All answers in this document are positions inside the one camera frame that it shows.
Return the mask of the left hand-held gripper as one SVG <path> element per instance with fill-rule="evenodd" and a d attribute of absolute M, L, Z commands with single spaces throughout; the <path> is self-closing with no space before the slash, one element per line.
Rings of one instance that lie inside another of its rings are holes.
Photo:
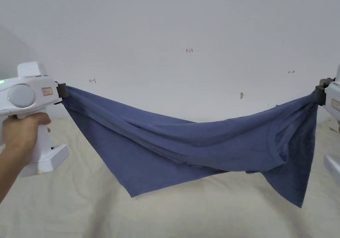
<path fill-rule="evenodd" d="M 44 65 L 32 61 L 17 67 L 17 77 L 0 81 L 0 115 L 28 115 L 47 112 L 47 106 L 59 104 L 66 98 L 66 83 L 59 84 L 47 74 Z M 58 168 L 69 156 L 67 144 L 53 146 L 46 125 L 38 128 L 38 139 L 31 162 L 20 177 L 40 175 Z"/>

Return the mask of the person's left hand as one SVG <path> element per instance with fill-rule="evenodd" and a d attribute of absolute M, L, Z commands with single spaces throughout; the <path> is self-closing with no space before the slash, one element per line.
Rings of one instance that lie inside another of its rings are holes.
<path fill-rule="evenodd" d="M 3 121 L 2 137 L 5 151 L 17 159 L 28 163 L 38 139 L 38 128 L 48 125 L 51 119 L 48 114 L 39 112 L 18 119 L 16 115 Z"/>

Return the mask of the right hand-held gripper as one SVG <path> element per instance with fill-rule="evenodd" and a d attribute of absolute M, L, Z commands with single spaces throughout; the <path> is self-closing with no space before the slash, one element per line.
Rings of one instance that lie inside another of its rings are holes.
<path fill-rule="evenodd" d="M 324 106 L 336 121 L 340 122 L 340 67 L 336 77 L 321 79 L 314 90 L 315 101 L 318 106 Z M 340 157 L 334 154 L 324 156 L 324 166 L 331 175 L 340 174 Z"/>

